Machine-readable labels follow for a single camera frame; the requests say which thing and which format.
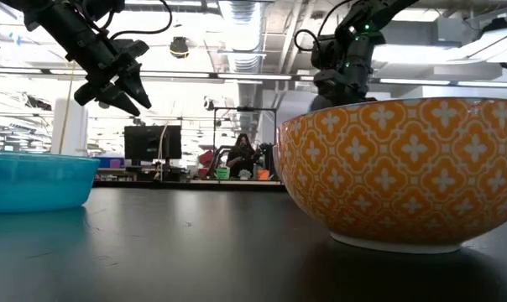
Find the orange patterned bowl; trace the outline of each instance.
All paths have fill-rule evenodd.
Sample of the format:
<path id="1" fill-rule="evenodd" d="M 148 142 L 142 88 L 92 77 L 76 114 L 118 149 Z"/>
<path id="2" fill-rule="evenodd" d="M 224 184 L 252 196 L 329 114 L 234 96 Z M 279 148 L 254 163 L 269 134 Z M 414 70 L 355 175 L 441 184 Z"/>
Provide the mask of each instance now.
<path id="1" fill-rule="evenodd" d="M 281 178 L 340 242 L 449 253 L 507 222 L 507 100 L 369 102 L 280 126 Z"/>

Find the black table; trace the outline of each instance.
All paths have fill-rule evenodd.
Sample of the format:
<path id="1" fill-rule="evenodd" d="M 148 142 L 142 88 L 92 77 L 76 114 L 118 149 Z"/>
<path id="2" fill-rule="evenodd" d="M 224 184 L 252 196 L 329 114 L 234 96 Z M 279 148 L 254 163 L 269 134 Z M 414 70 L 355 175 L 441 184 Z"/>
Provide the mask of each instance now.
<path id="1" fill-rule="evenodd" d="M 0 216 L 0 302 L 448 300 L 507 302 L 507 224 L 412 256 L 334 242 L 285 193 L 95 189 Z"/>

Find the blue plastic container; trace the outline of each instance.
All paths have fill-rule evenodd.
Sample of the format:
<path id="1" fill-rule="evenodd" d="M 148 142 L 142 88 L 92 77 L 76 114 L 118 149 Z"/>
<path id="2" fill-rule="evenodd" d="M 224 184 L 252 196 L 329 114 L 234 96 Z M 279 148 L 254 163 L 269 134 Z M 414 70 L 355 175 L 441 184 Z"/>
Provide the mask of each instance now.
<path id="1" fill-rule="evenodd" d="M 0 213 L 81 206 L 98 165 L 98 159 L 0 152 Z"/>

